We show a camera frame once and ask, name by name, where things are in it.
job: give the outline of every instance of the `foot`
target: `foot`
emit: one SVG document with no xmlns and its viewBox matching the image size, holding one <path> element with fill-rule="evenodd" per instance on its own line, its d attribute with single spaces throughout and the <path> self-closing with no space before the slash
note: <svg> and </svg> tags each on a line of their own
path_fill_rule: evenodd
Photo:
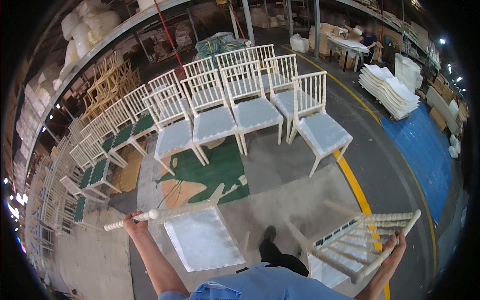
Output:
<svg viewBox="0 0 480 300">
<path fill-rule="evenodd" d="M 263 237 L 262 237 L 262 242 L 264 242 L 264 241 L 267 240 L 267 241 L 273 243 L 273 240 L 275 239 L 275 236 L 276 236 L 275 226 L 270 225 L 270 226 L 267 227 L 267 229 L 265 229 L 265 231 L 264 231 L 264 235 L 263 235 Z"/>
</svg>

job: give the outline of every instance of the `cardboard box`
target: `cardboard box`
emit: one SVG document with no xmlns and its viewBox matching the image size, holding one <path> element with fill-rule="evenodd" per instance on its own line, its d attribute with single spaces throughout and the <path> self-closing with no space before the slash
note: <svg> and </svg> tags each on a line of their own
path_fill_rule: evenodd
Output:
<svg viewBox="0 0 480 300">
<path fill-rule="evenodd" d="M 442 116 L 440 115 L 440 113 L 437 111 L 435 107 L 433 107 L 430 110 L 430 117 L 433 119 L 435 124 L 437 124 L 437 126 L 440 128 L 441 131 L 445 130 L 445 128 L 447 127 L 447 123 L 445 122 L 445 120 L 442 118 Z"/>
</svg>

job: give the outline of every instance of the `table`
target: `table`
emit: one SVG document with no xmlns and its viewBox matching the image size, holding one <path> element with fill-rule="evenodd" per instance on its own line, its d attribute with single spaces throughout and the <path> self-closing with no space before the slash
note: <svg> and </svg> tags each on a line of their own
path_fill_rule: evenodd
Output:
<svg viewBox="0 0 480 300">
<path fill-rule="evenodd" d="M 343 50 L 345 51 L 345 63 L 343 66 L 343 72 L 345 72 L 345 66 L 347 64 L 347 57 L 348 57 L 348 52 L 352 51 L 355 52 L 355 66 L 353 67 L 353 71 L 357 71 L 357 66 L 359 63 L 359 58 L 362 55 L 362 53 L 369 53 L 369 50 L 367 46 L 359 43 L 359 42 L 353 42 L 349 40 L 344 40 L 344 39 L 338 39 L 334 38 L 332 36 L 327 35 L 326 36 L 329 44 L 330 44 L 330 61 L 332 61 L 332 46 L 335 46 L 337 48 L 341 49 L 341 54 L 343 54 Z"/>
</svg>

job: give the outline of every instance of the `blue floor mat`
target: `blue floor mat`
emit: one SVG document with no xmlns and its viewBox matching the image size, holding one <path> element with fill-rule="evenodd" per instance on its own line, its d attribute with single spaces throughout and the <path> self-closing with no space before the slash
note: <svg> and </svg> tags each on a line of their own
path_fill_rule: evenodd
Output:
<svg viewBox="0 0 480 300">
<path fill-rule="evenodd" d="M 452 179 L 452 158 L 446 136 L 428 115 L 423 103 L 408 118 L 380 120 L 417 177 L 432 218 L 438 222 Z"/>
</svg>

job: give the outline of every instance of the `person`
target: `person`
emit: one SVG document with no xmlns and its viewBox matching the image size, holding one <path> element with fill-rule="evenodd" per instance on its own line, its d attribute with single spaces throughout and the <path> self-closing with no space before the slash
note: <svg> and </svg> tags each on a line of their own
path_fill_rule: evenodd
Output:
<svg viewBox="0 0 480 300">
<path fill-rule="evenodd" d="M 343 26 L 348 31 L 353 31 L 353 28 L 351 28 L 350 26 L 346 24 L 344 24 Z M 370 64 L 370 62 L 372 61 L 375 45 L 377 43 L 377 35 L 375 34 L 375 22 L 367 22 L 363 28 L 358 25 L 355 26 L 355 28 L 358 28 L 362 31 L 361 43 L 367 46 L 369 50 L 368 55 L 363 58 L 363 62 L 366 64 Z"/>
<path fill-rule="evenodd" d="M 158 300 L 273 300 L 273 299 L 351 299 L 322 284 L 307 278 L 307 267 L 295 256 L 282 254 L 273 243 L 275 227 L 269 226 L 262 237 L 259 247 L 262 262 L 237 271 L 237 274 L 213 277 L 190 293 L 179 275 L 163 256 L 152 235 L 148 231 L 147 221 L 137 222 L 132 217 L 141 214 L 138 211 L 127 214 L 123 226 L 135 244 L 152 281 Z M 367 286 L 357 295 L 357 300 L 377 299 L 384 286 L 395 272 L 407 247 L 403 231 L 395 235 L 384 246 L 392 248 L 395 238 L 400 243 L 385 259 Z"/>
</svg>

